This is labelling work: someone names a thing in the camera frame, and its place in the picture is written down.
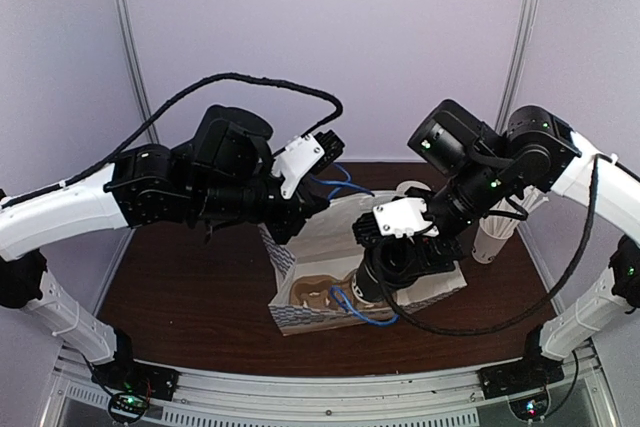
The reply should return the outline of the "single black paper coffee cup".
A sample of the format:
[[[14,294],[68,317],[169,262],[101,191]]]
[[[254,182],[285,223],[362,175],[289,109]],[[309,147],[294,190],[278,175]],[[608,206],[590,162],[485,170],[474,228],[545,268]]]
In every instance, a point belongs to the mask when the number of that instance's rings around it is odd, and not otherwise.
[[[352,278],[351,289],[362,302],[382,302],[379,280],[382,279],[391,292],[409,287],[415,282],[412,272],[415,260],[409,241],[389,241],[367,247]]]

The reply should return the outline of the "blue checkered paper bag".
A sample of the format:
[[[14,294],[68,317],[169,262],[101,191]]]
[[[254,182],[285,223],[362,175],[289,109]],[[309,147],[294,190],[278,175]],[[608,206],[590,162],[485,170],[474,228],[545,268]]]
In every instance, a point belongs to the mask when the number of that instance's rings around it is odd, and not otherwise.
[[[351,284],[365,250],[356,243],[352,224],[373,207],[401,196],[395,189],[375,190],[371,195],[353,193],[332,200],[329,209],[309,220],[286,245],[276,244],[267,228],[259,227],[276,278],[277,292],[268,308],[282,335],[319,332],[361,322],[341,306],[337,311],[323,311],[291,305],[290,288],[295,280],[304,276],[330,275],[342,279],[349,275],[349,287],[338,288],[346,294],[355,310],[376,322],[386,322],[393,317],[394,312],[383,302],[361,302],[353,294]]]

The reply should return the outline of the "stack of paper coffee cups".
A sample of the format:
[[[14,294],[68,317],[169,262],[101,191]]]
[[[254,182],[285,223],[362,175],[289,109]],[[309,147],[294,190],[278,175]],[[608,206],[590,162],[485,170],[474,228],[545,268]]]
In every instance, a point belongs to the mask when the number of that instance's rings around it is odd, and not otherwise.
[[[405,180],[396,186],[395,192],[398,195],[406,195],[410,189],[419,189],[420,191],[430,192],[431,188],[420,181]]]

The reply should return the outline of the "brown cardboard cup carrier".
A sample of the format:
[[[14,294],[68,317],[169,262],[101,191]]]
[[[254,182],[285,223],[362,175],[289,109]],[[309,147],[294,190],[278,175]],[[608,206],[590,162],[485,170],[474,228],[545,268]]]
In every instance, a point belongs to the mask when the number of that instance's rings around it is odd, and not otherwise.
[[[311,275],[295,280],[289,291],[289,303],[294,306],[315,309],[333,310],[340,309],[338,302],[331,296],[330,289],[333,286],[349,287],[350,276],[339,279],[330,275]]]

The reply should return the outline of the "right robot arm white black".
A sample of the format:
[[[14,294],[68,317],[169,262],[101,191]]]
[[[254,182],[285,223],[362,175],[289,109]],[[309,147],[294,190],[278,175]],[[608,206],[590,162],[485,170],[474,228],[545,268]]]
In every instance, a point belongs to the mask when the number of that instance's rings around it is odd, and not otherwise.
[[[442,101],[416,128],[409,148],[447,177],[427,203],[440,236],[453,238],[499,201],[533,186],[587,209],[583,234],[556,290],[575,272],[600,216],[622,232],[596,282],[527,337],[513,366],[519,387],[535,387],[571,351],[616,316],[639,306],[639,178],[539,106],[517,109],[498,134],[457,102]]]

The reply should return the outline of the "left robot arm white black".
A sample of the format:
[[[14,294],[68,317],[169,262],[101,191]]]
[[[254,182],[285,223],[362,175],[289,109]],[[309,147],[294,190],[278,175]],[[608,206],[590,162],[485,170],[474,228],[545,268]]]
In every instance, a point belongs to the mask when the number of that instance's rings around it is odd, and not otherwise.
[[[42,255],[82,234],[158,222],[209,231],[265,226],[278,244],[328,207],[305,178],[341,154],[332,131],[305,134],[273,152],[271,126],[237,107],[209,107],[194,136],[168,148],[147,144],[117,154],[95,173],[1,202],[1,304],[41,318],[123,391],[144,380],[130,338],[98,321],[61,287]]]

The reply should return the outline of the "white cup holding straws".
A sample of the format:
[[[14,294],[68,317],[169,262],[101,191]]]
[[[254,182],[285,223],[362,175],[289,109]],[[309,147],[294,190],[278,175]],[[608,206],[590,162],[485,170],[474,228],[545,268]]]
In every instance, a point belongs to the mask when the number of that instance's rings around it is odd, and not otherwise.
[[[492,263],[512,236],[495,235],[479,227],[471,251],[473,259],[484,265]]]

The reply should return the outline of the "bundle of wrapped white straws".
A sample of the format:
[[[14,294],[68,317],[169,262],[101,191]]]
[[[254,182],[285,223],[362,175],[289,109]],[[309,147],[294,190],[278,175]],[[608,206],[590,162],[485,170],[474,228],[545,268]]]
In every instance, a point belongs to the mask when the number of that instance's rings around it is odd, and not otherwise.
[[[548,197],[535,187],[527,187],[522,196],[512,195],[495,204],[489,214],[480,220],[480,227],[496,238],[507,238],[520,222],[548,201]]]

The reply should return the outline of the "aluminium front rail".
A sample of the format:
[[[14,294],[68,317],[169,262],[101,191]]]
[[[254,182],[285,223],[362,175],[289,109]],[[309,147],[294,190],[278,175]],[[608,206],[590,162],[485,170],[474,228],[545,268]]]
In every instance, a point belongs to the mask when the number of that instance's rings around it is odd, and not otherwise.
[[[364,377],[274,377],[181,368],[170,400],[151,402],[142,426],[524,426],[525,398],[547,394],[544,426],[618,426],[594,347],[577,350],[564,380],[489,399],[478,367]]]

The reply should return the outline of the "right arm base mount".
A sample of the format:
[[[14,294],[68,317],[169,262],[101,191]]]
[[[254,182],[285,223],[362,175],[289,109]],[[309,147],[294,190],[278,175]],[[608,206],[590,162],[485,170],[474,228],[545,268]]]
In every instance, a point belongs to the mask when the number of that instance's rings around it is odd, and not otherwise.
[[[540,389],[565,378],[561,363],[544,364],[524,359],[484,367],[478,371],[478,376],[487,400]]]

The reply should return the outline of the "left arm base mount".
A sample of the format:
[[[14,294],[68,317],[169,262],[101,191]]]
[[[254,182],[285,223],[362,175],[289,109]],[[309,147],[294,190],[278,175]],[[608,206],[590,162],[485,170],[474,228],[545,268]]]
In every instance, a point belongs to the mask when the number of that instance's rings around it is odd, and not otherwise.
[[[171,401],[179,380],[175,369],[133,361],[127,367],[116,362],[92,365],[92,381],[112,392]]]

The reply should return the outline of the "left aluminium frame post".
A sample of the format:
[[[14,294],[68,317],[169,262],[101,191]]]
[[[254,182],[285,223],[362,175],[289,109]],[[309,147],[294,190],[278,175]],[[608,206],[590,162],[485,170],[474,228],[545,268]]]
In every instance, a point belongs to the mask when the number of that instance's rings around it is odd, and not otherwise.
[[[140,114],[141,120],[145,122],[150,118],[152,112],[136,49],[128,2],[127,0],[114,0],[114,4],[124,48],[126,67],[133,89],[135,105],[138,113]]]

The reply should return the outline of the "aluminium frame post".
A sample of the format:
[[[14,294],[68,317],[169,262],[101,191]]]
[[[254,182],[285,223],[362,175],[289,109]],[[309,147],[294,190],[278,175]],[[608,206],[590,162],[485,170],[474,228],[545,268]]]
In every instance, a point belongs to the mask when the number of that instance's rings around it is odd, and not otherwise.
[[[495,127],[498,132],[503,132],[506,129],[510,113],[515,105],[515,99],[524,69],[526,52],[535,24],[538,5],[539,0],[521,0],[511,60],[507,70],[506,81],[495,122]]]
[[[114,4],[124,48],[126,67],[133,89],[135,105],[138,113],[140,114],[141,120],[145,122],[150,118],[152,112],[136,49],[128,2],[127,0],[114,0]]]

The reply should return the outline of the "right aluminium frame post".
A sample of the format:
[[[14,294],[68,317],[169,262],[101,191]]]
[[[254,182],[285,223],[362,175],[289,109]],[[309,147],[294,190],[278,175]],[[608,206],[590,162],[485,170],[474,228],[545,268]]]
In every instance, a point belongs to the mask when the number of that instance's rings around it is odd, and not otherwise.
[[[515,105],[515,99],[524,69],[526,52],[535,24],[538,5],[539,0],[521,0],[511,60],[507,70],[506,81],[495,122],[495,127],[498,132],[503,132],[506,129],[510,113]]]

